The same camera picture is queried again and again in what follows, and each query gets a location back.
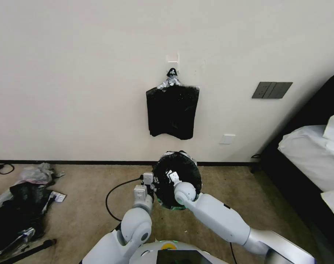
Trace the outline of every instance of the bed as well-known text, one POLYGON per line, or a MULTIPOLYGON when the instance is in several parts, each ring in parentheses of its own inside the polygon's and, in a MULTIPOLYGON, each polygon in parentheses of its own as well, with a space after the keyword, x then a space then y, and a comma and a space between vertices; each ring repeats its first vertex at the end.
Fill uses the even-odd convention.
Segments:
POLYGON ((323 243, 328 244, 334 251, 334 213, 322 199, 323 192, 334 188, 334 155, 321 155, 326 153, 324 148, 327 144, 320 136, 332 115, 334 76, 267 145, 261 153, 260 165, 308 227, 318 230, 323 243), (299 131, 297 138, 283 139, 285 135, 305 126, 306 130, 299 131), (303 133, 306 133, 307 138, 298 140, 303 133), (287 148, 288 157, 279 147, 282 147, 283 151, 287 148), (330 173, 325 168, 328 163, 332 165, 330 173))

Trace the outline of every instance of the crumpled plastic bag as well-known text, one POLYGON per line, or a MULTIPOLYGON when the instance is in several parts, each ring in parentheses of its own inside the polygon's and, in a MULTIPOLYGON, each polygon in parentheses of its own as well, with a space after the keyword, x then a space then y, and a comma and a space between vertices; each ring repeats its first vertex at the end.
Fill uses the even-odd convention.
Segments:
MULTIPOLYGON (((54 171, 51 169, 51 165, 49 163, 41 163, 39 166, 34 167, 26 167, 20 173, 20 178, 26 182, 34 183, 34 184, 49 184, 52 181, 54 175, 54 171)), ((59 175, 55 177, 61 177, 64 173, 61 172, 59 175)))

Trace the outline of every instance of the electrical outlet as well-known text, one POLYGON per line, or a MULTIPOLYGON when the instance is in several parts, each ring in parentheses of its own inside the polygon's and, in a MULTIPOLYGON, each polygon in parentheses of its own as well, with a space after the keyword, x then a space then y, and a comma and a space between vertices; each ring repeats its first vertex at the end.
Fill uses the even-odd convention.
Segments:
POLYGON ((220 144, 232 144, 236 135, 234 134, 224 134, 221 138, 220 144))
POLYGON ((270 85, 271 82, 260 82, 252 98, 262 98, 265 95, 267 89, 270 87, 270 85))

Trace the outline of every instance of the brown carpet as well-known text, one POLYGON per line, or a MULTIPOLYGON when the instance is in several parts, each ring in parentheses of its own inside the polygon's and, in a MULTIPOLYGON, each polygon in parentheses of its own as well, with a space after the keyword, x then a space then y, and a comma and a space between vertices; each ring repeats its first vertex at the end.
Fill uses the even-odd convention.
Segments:
MULTIPOLYGON (((22 168, 8 175, 0 175, 0 194, 18 180, 22 168)), ((119 165, 56 165, 66 175, 51 188, 67 194, 63 203, 53 203, 46 215, 46 234, 43 240, 56 238, 58 243, 18 263, 62 264, 79 263, 96 242, 115 228, 105 208, 107 192, 124 181, 151 171, 150 166, 119 165)), ((239 212, 246 223, 256 229, 270 229, 302 247, 321 262, 310 231, 284 200, 277 188, 262 173, 252 175, 247 167, 199 167, 203 193, 212 194, 239 212)), ((138 182, 124 185, 109 198, 111 211, 122 218, 131 208, 132 190, 138 182)), ((233 263, 229 243, 196 220, 191 212, 171 211, 154 203, 152 234, 149 242, 177 240, 194 244, 212 255, 233 263)), ((234 245, 238 264, 260 264, 263 257, 248 253, 234 245)))

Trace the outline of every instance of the light switch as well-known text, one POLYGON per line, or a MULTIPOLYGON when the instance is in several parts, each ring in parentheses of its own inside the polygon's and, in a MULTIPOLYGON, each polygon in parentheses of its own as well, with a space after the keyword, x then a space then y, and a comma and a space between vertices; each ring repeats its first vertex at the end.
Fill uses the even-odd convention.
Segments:
POLYGON ((234 134, 224 134, 221 138, 220 144, 232 144, 236 135, 234 134))
POLYGON ((273 99, 280 99, 284 96, 284 94, 288 91, 290 86, 292 85, 292 82, 278 82, 276 83, 275 87, 271 91, 268 98, 273 99))

